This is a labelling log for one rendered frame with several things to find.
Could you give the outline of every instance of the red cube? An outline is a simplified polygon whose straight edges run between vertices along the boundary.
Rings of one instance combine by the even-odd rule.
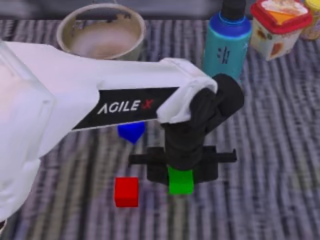
[[[139,180],[137,177],[116,177],[114,202],[118,208],[136,208],[139,202]]]

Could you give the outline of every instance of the blue cube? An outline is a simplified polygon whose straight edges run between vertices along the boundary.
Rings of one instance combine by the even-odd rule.
[[[141,121],[128,124],[121,124],[117,126],[117,129],[118,135],[121,138],[124,138],[132,144],[136,144],[139,138],[144,134],[146,130],[146,123],[144,121]]]

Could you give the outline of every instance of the container with red lid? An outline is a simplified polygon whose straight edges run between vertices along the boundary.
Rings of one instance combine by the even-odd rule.
[[[250,45],[268,61],[291,52],[303,28],[312,22],[308,8],[298,0],[257,0]]]

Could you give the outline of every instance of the yellow container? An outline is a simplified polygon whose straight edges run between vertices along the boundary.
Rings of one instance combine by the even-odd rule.
[[[320,37],[320,0],[305,0],[304,4],[310,9],[312,23],[301,33],[301,37],[307,40],[316,40]]]

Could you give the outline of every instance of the red letter x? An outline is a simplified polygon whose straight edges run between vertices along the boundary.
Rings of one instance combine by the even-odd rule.
[[[144,101],[144,104],[142,105],[142,109],[150,109],[151,108],[151,104],[154,102],[153,99],[146,99]]]

